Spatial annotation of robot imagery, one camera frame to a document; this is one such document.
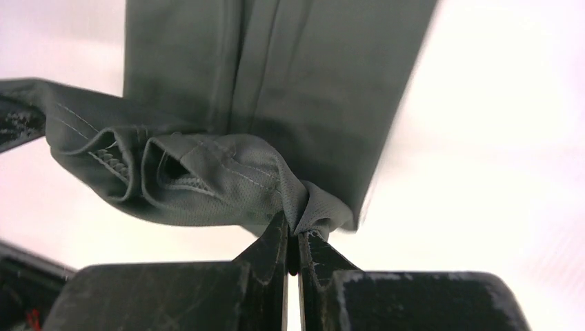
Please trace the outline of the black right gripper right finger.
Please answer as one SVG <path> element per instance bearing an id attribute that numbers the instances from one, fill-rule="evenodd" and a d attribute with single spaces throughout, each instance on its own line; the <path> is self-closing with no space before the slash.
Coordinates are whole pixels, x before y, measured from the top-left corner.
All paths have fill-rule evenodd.
<path id="1" fill-rule="evenodd" d="M 302 233 L 304 330 L 529 330 L 509 287 L 485 272 L 363 271 Z"/>

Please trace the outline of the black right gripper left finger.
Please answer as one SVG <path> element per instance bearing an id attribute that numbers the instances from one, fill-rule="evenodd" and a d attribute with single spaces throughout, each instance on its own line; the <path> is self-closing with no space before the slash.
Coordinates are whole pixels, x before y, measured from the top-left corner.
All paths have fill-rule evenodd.
<path id="1" fill-rule="evenodd" d="M 84 268 L 44 330 L 285 330 L 288 223 L 276 214 L 232 261 Z"/>

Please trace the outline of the dark grey t-shirt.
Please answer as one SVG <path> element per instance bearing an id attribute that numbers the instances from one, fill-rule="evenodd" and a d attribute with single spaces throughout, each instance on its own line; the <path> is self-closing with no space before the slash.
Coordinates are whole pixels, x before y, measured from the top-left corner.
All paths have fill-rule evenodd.
<path id="1" fill-rule="evenodd" d="M 436 5 L 127 1 L 123 96 L 3 80 L 1 150 L 146 221 L 355 231 Z"/>

